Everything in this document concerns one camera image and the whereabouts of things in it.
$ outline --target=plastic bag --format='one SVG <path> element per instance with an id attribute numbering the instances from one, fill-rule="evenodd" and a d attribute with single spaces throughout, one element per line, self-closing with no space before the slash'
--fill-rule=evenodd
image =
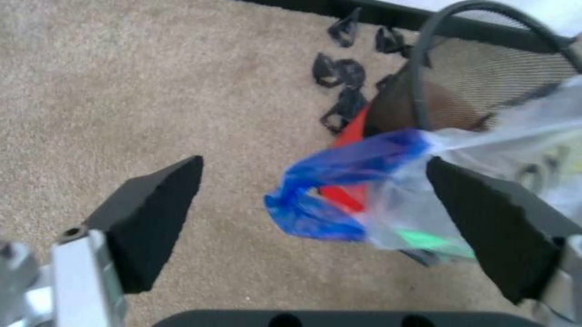
<path id="1" fill-rule="evenodd" d="M 322 151 L 286 172 L 281 187 L 265 196 L 267 210 L 287 234 L 472 258 L 425 174 L 428 160 L 439 155 L 519 182 L 582 224 L 580 81 L 501 112 L 499 125 L 486 133 L 411 129 Z M 365 210 L 354 213 L 313 192 L 326 185 L 366 185 Z"/>
<path id="2" fill-rule="evenodd" d="M 570 81 L 546 98 L 501 112 L 487 133 L 423 132 L 425 156 L 369 192 L 366 230 L 383 249 L 422 248 L 471 257 L 425 175 L 432 155 L 521 183 L 582 225 L 582 88 Z"/>
<path id="3" fill-rule="evenodd" d="M 281 187 L 264 197 L 266 209 L 287 234 L 326 240 L 365 240 L 363 224 L 316 194 L 316 187 L 383 181 L 419 158 L 428 146 L 419 131 L 410 129 L 322 151 L 287 170 Z"/>

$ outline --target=black foam pad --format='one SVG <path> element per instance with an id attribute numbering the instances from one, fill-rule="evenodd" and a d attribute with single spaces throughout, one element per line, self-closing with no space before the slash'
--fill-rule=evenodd
<path id="1" fill-rule="evenodd" d="M 85 221 L 105 232 L 126 294 L 151 290 L 198 193 L 202 167 L 202 157 L 194 156 L 129 179 Z"/>
<path id="2" fill-rule="evenodd" d="M 436 157 L 427 166 L 436 196 L 483 271 L 514 304 L 538 299 L 557 268 L 556 240 L 582 228 L 522 186 Z"/>

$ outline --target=red object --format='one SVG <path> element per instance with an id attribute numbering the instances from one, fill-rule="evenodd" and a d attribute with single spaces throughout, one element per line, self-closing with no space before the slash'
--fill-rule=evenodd
<path id="1" fill-rule="evenodd" d="M 358 116 L 343 129 L 341 135 L 333 143 L 334 147 L 345 146 L 364 139 L 364 124 L 370 105 L 360 111 Z M 324 186 L 320 188 L 322 196 L 349 213 L 364 211 L 366 203 L 366 186 L 354 185 L 349 187 Z"/>

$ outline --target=green object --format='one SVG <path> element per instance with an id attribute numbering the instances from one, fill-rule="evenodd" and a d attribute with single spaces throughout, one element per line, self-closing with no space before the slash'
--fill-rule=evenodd
<path id="1" fill-rule="evenodd" d="M 466 245 L 458 245 L 456 242 L 451 242 L 439 236 L 416 230 L 398 230 L 397 233 L 410 245 L 411 248 L 414 249 L 424 249 L 451 255 L 459 255 L 465 258 L 475 258 L 473 250 Z"/>

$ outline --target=black wire mesh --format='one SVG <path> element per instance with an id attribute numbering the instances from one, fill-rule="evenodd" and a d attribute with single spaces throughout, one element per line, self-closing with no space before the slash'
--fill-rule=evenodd
<path id="1" fill-rule="evenodd" d="M 488 29 L 487 34 L 481 40 L 464 39 L 463 28 L 475 21 L 486 22 L 482 28 Z M 495 44 L 518 38 L 529 43 Z M 570 60 L 541 35 L 513 18 L 486 10 L 443 19 L 426 55 L 430 67 L 424 66 L 419 78 L 434 129 L 486 128 L 495 123 L 498 110 L 546 95 L 577 73 Z"/>
<path id="2" fill-rule="evenodd" d="M 365 135 L 405 127 L 484 130 L 499 110 L 547 95 L 579 74 L 582 65 L 567 41 L 499 3 L 445 8 L 373 100 Z"/>

